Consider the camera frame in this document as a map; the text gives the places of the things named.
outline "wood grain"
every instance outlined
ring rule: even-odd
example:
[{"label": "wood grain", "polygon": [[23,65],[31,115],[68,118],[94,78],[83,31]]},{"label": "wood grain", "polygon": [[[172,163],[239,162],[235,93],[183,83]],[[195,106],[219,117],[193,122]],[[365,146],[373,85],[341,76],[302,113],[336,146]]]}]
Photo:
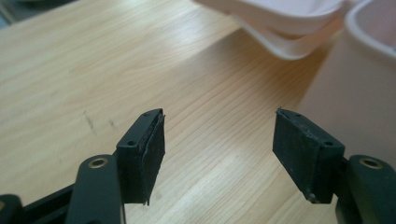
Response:
[{"label": "wood grain", "polygon": [[275,111],[295,109],[329,46],[275,58],[190,1],[80,0],[0,31],[0,192],[31,203],[110,154],[161,107],[166,155],[131,223],[334,223],[272,153]]}]

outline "open lid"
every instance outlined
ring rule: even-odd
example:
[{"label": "open lid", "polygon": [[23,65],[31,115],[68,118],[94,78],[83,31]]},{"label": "open lid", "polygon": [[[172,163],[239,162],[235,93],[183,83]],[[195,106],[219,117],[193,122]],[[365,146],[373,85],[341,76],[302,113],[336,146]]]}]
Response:
[{"label": "open lid", "polygon": [[276,56],[296,60],[336,31],[354,5],[345,0],[194,0],[231,14]]}]

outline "white plastic object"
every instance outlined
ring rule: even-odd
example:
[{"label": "white plastic object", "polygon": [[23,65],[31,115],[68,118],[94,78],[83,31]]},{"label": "white plastic object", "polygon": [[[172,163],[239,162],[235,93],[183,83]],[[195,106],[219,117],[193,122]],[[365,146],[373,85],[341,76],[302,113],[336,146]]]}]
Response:
[{"label": "white plastic object", "polygon": [[396,168],[396,1],[356,5],[298,111],[346,145],[346,156]]},{"label": "white plastic object", "polygon": [[195,0],[231,14],[276,56],[296,60],[343,27],[343,0]]}]

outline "white plastic bucket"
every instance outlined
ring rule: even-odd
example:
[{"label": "white plastic bucket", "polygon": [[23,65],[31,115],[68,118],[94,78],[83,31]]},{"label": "white plastic bucket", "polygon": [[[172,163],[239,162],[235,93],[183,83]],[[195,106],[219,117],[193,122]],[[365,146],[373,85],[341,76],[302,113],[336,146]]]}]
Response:
[{"label": "white plastic bucket", "polygon": [[346,145],[346,156],[396,168],[396,0],[364,1],[300,103],[300,113]]}]

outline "wooden table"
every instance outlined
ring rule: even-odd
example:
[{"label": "wooden table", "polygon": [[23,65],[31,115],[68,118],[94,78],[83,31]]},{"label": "wooden table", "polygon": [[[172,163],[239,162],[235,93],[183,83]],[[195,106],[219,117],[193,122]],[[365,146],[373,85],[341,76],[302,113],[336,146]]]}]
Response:
[{"label": "wooden table", "polygon": [[272,153],[330,45],[279,60],[191,1],[80,0],[0,31],[0,193],[31,203],[111,154],[143,112],[166,114],[150,206],[130,223],[335,223]]}]

